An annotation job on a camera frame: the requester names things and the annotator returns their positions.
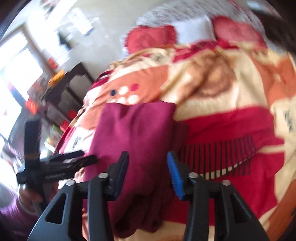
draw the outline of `orange object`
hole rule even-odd
[[[70,122],[69,121],[66,121],[66,120],[63,120],[61,126],[60,126],[60,129],[65,132],[68,128],[68,126],[70,125]]]
[[[28,110],[33,114],[36,115],[37,111],[38,111],[38,105],[32,101],[30,98],[28,99],[28,101],[25,103],[25,106],[28,108]]]
[[[64,70],[60,70],[59,72],[57,72],[57,74],[55,76],[53,76],[50,81],[48,82],[48,85],[50,87],[54,87],[65,75],[65,71]]]

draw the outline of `pillow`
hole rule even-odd
[[[208,16],[174,22],[179,44],[194,43],[201,40],[215,40],[213,26]]]
[[[217,38],[225,41],[254,42],[259,46],[266,46],[261,34],[251,25],[243,22],[235,22],[224,16],[215,17],[212,20]]]
[[[146,48],[160,47],[176,43],[176,32],[173,26],[160,27],[139,26],[132,29],[127,37],[125,47],[129,54]]]

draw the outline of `hand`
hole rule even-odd
[[[55,182],[54,187],[53,187],[53,191],[49,196],[50,201],[56,195],[56,193],[58,191],[58,187],[59,187],[59,183]],[[22,205],[24,206],[24,208],[26,208],[30,212],[35,212],[34,207],[33,207],[33,202],[40,203],[43,201],[43,198],[41,197],[40,194],[27,188],[25,184],[20,185],[19,193],[20,193],[20,201],[22,202]]]

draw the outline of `red pillow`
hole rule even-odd
[[[218,39],[255,42],[259,46],[266,46],[261,34],[247,23],[235,22],[224,16],[215,17],[212,23]]]
[[[139,26],[129,32],[125,47],[130,54],[146,48],[160,47],[176,43],[176,32],[173,26],[160,27]]]

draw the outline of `paper sign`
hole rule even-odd
[[[84,13],[78,7],[71,10],[68,18],[83,35],[90,34],[94,28],[94,26],[89,22]]]

